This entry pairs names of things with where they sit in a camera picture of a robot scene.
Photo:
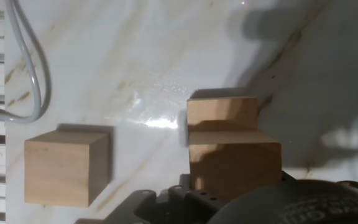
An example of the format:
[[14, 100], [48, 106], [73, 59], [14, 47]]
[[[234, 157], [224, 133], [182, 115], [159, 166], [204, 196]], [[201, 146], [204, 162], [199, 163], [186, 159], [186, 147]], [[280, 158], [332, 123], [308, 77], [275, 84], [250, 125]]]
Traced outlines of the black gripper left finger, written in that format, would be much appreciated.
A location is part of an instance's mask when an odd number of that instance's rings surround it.
[[152, 190], [131, 193], [103, 224], [207, 223], [227, 203], [208, 191], [192, 189], [190, 176], [182, 174], [178, 185], [160, 195]]

